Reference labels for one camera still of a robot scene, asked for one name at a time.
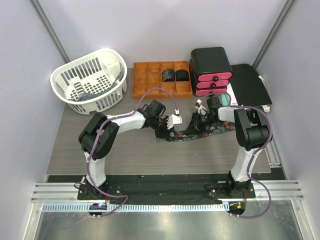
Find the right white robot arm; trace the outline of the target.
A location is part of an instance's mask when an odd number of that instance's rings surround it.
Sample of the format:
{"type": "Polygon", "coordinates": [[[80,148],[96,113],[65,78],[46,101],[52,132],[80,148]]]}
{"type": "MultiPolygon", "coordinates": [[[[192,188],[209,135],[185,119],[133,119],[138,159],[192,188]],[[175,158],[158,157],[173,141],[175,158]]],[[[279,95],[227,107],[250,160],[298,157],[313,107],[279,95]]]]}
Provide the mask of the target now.
{"type": "Polygon", "coordinates": [[[200,137],[211,128],[227,128],[225,122],[234,124],[239,151],[233,168],[229,171],[225,191],[236,198],[249,189],[253,165],[266,145],[272,140],[271,122],[262,107],[244,105],[222,106],[217,96],[207,99],[207,107],[199,99],[196,111],[184,135],[200,137]]]}

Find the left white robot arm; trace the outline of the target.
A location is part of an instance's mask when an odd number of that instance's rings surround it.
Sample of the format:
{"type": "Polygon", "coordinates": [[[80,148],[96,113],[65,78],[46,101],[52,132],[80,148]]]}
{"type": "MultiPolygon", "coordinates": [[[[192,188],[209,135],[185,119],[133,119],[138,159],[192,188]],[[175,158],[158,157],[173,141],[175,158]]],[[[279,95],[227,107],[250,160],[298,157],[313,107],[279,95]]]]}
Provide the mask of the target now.
{"type": "Polygon", "coordinates": [[[157,100],[145,104],[137,111],[121,115],[96,113],[78,137],[78,142],[86,157],[89,194],[100,200],[107,192],[105,160],[117,135],[131,130],[151,128],[155,136],[169,139],[174,132],[174,125],[169,116],[164,115],[166,107],[157,100]]]}

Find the floral navy tie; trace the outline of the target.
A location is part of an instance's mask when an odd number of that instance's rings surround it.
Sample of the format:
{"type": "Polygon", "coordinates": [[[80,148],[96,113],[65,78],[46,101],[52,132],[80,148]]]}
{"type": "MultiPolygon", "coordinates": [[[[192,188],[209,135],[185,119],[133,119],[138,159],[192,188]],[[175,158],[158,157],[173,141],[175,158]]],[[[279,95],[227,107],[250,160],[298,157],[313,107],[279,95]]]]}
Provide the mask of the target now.
{"type": "Polygon", "coordinates": [[[234,131],[236,129],[235,124],[228,121],[213,123],[210,126],[206,126],[204,131],[187,131],[182,130],[176,132],[173,136],[170,136],[167,139],[167,142],[183,142],[183,141],[191,141],[201,138],[206,138],[212,135],[218,135],[222,133],[227,133],[230,131],[234,131]]]}

